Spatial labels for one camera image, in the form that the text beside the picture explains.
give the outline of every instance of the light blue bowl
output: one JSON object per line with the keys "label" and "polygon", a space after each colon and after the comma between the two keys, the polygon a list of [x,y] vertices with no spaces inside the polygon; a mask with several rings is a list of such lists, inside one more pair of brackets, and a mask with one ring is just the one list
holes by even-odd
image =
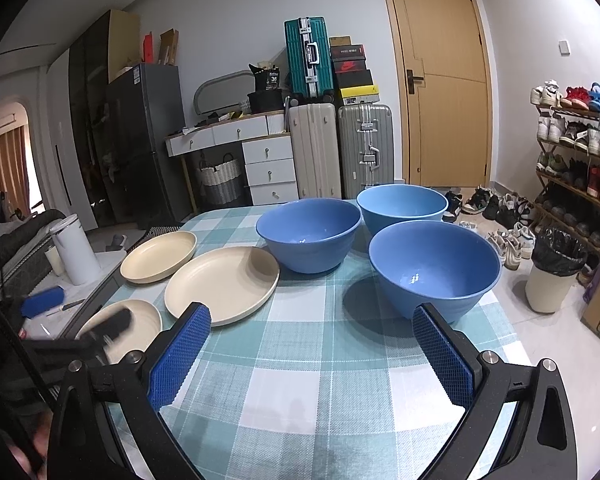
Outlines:
{"label": "light blue bowl", "polygon": [[446,198],[428,187],[385,184],[358,195],[366,227],[374,236],[381,229],[407,220],[442,220]]}
{"label": "light blue bowl", "polygon": [[432,303],[449,323],[469,312],[500,278],[502,264],[476,233],[446,222],[402,222],[382,229],[369,259],[391,304],[407,319]]}
{"label": "light blue bowl", "polygon": [[353,245],[360,209],[337,198],[305,198],[264,213],[256,231],[279,263],[295,272],[333,269]]}

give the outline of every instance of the curtain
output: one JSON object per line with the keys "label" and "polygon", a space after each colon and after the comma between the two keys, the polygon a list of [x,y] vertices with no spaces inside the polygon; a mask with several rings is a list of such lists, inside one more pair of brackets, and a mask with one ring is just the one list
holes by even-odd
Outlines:
{"label": "curtain", "polygon": [[19,208],[24,216],[30,214],[29,178],[22,126],[0,135],[0,191],[7,193],[13,210]]}

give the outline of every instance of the drawer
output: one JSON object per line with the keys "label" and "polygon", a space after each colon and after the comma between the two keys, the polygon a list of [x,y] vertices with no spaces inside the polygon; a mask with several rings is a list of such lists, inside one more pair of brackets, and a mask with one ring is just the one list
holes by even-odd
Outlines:
{"label": "drawer", "polygon": [[245,165],[249,186],[260,184],[275,184],[277,182],[295,182],[296,170],[294,160],[272,160],[270,162],[256,162]]}
{"label": "drawer", "polygon": [[175,156],[213,146],[214,135],[211,128],[204,128],[187,135],[167,139],[166,142],[169,156]]}
{"label": "drawer", "polygon": [[298,200],[298,184],[284,182],[282,184],[265,184],[252,186],[253,205],[282,204]]}
{"label": "drawer", "polygon": [[242,151],[245,164],[294,158],[294,152],[291,150],[291,137],[289,136],[243,142]]}
{"label": "drawer", "polygon": [[227,124],[214,124],[214,141],[216,144],[226,144],[236,140],[263,137],[268,134],[267,118],[253,117]]}
{"label": "drawer", "polygon": [[285,115],[275,114],[267,116],[267,130],[269,135],[281,134],[285,131]]}

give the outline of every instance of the white cup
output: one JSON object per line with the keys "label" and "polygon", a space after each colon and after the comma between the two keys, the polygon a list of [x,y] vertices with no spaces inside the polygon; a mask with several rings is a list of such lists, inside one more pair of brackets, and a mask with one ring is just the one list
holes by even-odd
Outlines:
{"label": "white cup", "polygon": [[60,257],[60,254],[58,254],[58,249],[56,246],[51,247],[45,253],[45,256],[46,259],[49,260],[51,268],[54,270],[54,274],[56,276],[61,276],[64,274],[64,264],[62,263],[62,258]]}

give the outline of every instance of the beige plate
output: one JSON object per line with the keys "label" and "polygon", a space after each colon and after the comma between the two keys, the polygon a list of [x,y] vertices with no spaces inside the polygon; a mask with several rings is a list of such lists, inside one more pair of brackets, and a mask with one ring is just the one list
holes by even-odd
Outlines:
{"label": "beige plate", "polygon": [[196,235],[188,231],[152,238],[126,256],[120,274],[132,283],[159,282],[191,259],[196,243]]}
{"label": "beige plate", "polygon": [[105,348],[111,364],[117,363],[132,350],[144,352],[162,330],[160,312],[151,303],[145,300],[123,300],[101,309],[83,325],[76,339],[125,307],[131,311],[131,324],[113,344]]}
{"label": "beige plate", "polygon": [[169,280],[164,303],[180,317],[192,301],[206,305],[211,326],[238,321],[258,310],[278,284],[276,259],[257,247],[209,251],[183,266]]}

